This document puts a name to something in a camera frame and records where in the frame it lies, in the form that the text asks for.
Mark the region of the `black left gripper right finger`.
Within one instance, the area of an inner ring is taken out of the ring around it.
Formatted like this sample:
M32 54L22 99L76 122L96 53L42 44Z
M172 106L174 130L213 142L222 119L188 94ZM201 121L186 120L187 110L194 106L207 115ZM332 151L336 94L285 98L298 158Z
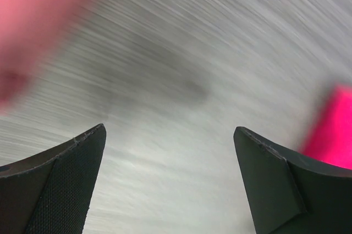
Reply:
M256 233L351 233L351 170L245 127L234 145Z

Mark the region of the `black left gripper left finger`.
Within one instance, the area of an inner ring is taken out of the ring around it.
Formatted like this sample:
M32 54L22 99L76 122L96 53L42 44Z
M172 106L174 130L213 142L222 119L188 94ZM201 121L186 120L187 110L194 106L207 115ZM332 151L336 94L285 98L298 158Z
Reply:
M1 166L1 233L82 233L106 144L98 124Z

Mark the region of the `bright pink t shirt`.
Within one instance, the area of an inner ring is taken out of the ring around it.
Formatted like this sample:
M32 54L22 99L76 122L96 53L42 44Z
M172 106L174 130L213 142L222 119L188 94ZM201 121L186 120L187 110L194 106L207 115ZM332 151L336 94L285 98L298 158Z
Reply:
M351 87L336 86L303 144L302 154L351 169Z

